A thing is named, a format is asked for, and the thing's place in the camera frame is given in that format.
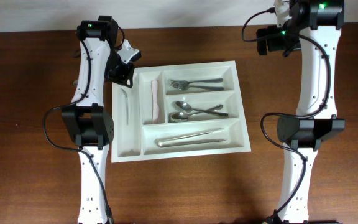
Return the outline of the steel tablespoon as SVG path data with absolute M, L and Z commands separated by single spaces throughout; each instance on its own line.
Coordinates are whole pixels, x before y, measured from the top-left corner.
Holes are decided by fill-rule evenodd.
M 180 111 L 182 111 L 184 113 L 191 113 L 192 111 L 195 111 L 195 112 L 201 112 L 201 113 L 211 114 L 211 115 L 215 115 L 215 116 L 223 116 L 223 117 L 229 116 L 228 113 L 208 111 L 208 110 L 194 108 L 190 104 L 188 104 L 187 102 L 184 102 L 184 101 L 175 101 L 174 105 L 175 105 L 176 109 L 179 109 Z
M 223 105 L 216 105 L 212 108 L 208 108 L 207 111 L 216 111 L 216 110 L 220 110 L 223 108 Z M 171 122 L 185 122 L 188 121 L 190 116 L 199 114 L 200 112 L 194 112 L 194 113 L 184 113 L 184 112 L 176 112 L 176 113 L 172 113 L 170 115 L 170 121 Z

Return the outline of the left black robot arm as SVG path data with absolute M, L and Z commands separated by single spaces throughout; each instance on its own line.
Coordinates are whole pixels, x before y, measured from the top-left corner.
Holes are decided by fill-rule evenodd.
M 62 119 L 81 162 L 81 202 L 78 223 L 112 223 L 105 189 L 106 160 L 114 138 L 114 121 L 104 107 L 106 81 L 132 88 L 134 62 L 141 57 L 112 16 L 84 20 L 77 27 L 80 73 L 75 95 L 62 108 Z

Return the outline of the long steel tongs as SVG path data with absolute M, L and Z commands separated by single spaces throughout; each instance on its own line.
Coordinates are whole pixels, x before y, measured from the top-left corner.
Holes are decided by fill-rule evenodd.
M 173 147 L 173 146 L 187 146 L 194 144 L 206 144 L 212 142 L 222 142 L 224 138 L 213 138 L 216 133 L 222 132 L 223 129 L 210 129 L 206 131 L 200 131 L 196 133 L 190 133 L 181 136 L 174 136 L 165 139 L 158 139 L 156 145 L 158 147 Z

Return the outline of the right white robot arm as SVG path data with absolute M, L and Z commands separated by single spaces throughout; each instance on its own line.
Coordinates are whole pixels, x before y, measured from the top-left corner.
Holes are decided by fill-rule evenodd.
M 294 115 L 277 113 L 278 147 L 284 150 L 278 207 L 265 223 L 308 223 L 313 164 L 322 143 L 344 130 L 337 117 L 334 76 L 344 23 L 344 1 L 275 1 L 277 25 L 259 30 L 261 55 L 301 50 L 301 93 Z

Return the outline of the steel fork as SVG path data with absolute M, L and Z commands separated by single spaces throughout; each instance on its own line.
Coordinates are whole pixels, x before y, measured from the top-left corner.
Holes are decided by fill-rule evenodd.
M 211 91 L 223 91 L 224 88 L 223 87 L 215 87 L 215 86 L 198 86 L 198 85 L 190 85 L 190 84 L 183 84 L 183 83 L 178 83 L 178 82 L 171 82 L 170 83 L 171 87 L 174 87 L 176 89 L 179 90 L 188 90 L 189 88 L 199 88 L 202 90 L 211 90 Z
M 208 80 L 193 80 L 193 81 L 186 81 L 186 80 L 171 80 L 171 82 L 178 82 L 183 84 L 190 84 L 194 85 L 194 83 L 222 83 L 222 78 L 214 78 L 214 79 L 208 79 Z

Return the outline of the pink plastic knife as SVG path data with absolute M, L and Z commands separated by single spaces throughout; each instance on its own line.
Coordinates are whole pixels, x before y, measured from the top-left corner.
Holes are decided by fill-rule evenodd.
M 158 121 L 160 107 L 158 105 L 158 80 L 151 81 L 152 87 L 152 122 Z

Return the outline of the small dark teaspoon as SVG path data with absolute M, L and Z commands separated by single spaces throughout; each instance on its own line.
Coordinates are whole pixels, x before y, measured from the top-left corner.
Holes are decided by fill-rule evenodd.
M 125 107 L 126 107 L 126 125 L 128 126 L 129 125 L 129 95 L 123 88 L 121 89 L 121 91 L 124 96 Z

